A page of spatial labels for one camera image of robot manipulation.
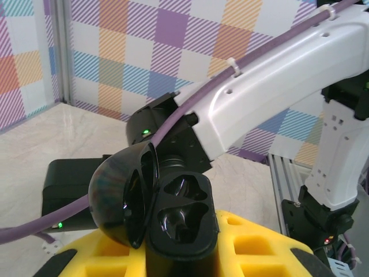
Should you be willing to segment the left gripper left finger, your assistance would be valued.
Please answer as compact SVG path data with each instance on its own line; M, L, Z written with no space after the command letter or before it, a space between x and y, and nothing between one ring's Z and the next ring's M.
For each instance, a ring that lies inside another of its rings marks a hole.
M121 245L95 230L62 247L33 277L146 277L145 247Z

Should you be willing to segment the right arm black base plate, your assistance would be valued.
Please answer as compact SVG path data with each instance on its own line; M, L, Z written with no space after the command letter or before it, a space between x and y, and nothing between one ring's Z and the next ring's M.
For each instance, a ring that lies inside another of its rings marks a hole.
M287 235L303 242L307 227L303 206L291 200L283 200L281 207Z

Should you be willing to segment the aluminium corner post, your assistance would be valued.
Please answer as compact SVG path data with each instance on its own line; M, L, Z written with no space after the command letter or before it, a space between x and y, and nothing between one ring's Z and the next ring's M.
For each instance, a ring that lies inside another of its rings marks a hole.
M51 9L59 95L63 103L75 106L71 0L51 0Z

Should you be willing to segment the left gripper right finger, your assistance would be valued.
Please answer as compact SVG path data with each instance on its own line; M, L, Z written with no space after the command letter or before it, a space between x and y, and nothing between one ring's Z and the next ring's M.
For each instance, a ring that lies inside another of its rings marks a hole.
M305 244L217 210L217 277L336 277Z

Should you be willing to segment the black earbud charging case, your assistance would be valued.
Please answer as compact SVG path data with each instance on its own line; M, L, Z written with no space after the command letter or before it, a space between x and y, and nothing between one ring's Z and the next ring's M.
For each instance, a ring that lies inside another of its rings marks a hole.
M209 179L180 170L160 176L150 141L106 159L92 175L88 201L96 226L122 245L147 244L175 260L200 259L216 246L219 227Z

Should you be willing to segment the long aluminium mounting rail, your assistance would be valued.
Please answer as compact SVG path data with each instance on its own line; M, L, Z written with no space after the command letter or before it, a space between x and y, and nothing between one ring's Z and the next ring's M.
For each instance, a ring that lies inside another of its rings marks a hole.
M303 178L309 175L311 169L299 166L288 158L274 154L269 154L267 160L272 174L280 232L288 236L281 203L283 200L291 200L301 204L304 209L307 227L303 243L307 245L316 244L321 236L321 229L317 220L313 218L311 209L317 207L317 204L314 203L314 200L307 192L307 188L303 185Z

